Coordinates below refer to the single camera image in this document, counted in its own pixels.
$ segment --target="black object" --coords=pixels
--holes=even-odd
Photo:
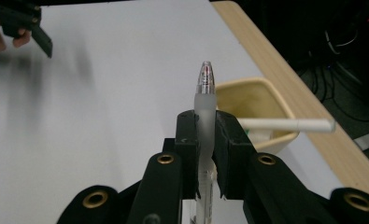
[[[197,191],[196,119],[192,110],[178,115],[176,139],[165,139],[141,181],[121,193],[83,190],[58,223],[181,223],[181,200]],[[248,223],[369,223],[367,193],[336,189],[330,200],[312,193],[280,158],[257,153],[234,116],[217,111],[215,139],[221,196],[243,200]]]
[[[25,0],[0,0],[0,22],[5,35],[19,37],[18,30],[32,32],[32,37],[48,57],[52,57],[52,40],[41,29],[41,7]]]

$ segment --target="pen tip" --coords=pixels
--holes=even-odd
[[[201,72],[198,77],[198,93],[214,94],[214,75],[211,67],[211,62],[203,62]]]

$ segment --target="yellow container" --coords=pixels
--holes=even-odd
[[[275,87],[263,77],[247,77],[217,84],[216,94],[218,110],[238,119],[294,119]],[[290,131],[269,133],[269,140],[253,143],[257,151],[276,154],[298,135],[298,132]]]

